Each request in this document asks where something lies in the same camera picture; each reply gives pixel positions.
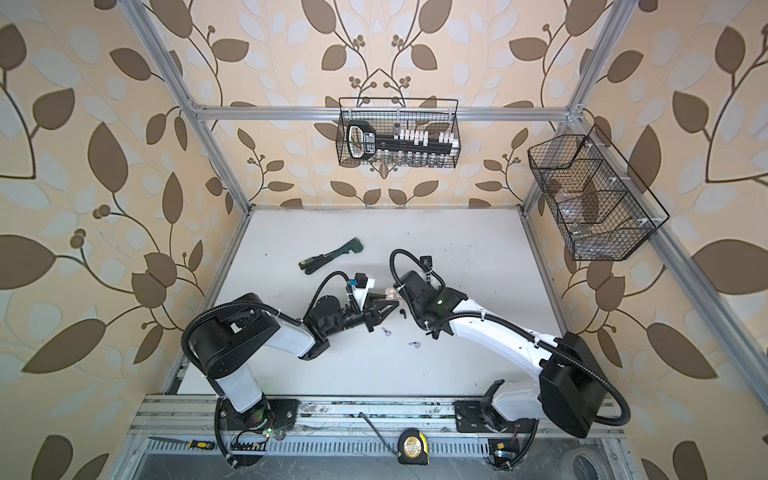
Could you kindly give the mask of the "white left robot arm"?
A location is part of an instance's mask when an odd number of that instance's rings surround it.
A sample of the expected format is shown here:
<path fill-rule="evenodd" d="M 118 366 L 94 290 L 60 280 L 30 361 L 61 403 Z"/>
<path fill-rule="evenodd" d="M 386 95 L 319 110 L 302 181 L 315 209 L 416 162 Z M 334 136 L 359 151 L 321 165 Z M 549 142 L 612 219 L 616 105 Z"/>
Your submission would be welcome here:
<path fill-rule="evenodd" d="M 265 394 L 247 366 L 263 347 L 310 361 L 330 346 L 329 337 L 363 326 L 373 332 L 399 302 L 373 293 L 375 281 L 362 273 L 329 274 L 300 319 L 272 307 L 253 294 L 210 308 L 185 328 L 181 348 L 218 399 L 237 414 L 264 412 Z"/>

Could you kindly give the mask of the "cream earbud charging case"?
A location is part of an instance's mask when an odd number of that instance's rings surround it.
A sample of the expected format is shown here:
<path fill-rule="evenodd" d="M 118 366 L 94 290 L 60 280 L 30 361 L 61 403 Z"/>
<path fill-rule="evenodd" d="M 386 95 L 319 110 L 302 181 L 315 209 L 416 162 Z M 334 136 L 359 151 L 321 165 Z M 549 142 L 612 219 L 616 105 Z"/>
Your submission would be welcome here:
<path fill-rule="evenodd" d="M 402 297 L 400 296 L 400 294 L 395 288 L 387 288 L 385 295 L 387 300 L 400 301 L 402 299 Z"/>

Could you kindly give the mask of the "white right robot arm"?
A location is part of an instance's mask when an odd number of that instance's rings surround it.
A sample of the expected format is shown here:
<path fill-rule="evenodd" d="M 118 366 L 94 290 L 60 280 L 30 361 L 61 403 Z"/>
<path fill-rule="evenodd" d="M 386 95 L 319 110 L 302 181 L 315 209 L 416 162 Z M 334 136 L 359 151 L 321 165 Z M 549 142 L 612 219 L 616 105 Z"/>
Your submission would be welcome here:
<path fill-rule="evenodd" d="M 527 383 L 500 379 L 486 390 L 477 413 L 486 429 L 504 432 L 519 420 L 546 418 L 561 431 L 584 438 L 595 424 L 629 423 L 628 401 L 580 336 L 537 332 L 490 312 L 448 287 L 425 256 L 398 248 L 390 253 L 388 264 L 395 290 L 428 336 L 439 339 L 447 334 L 472 341 L 528 375 Z"/>

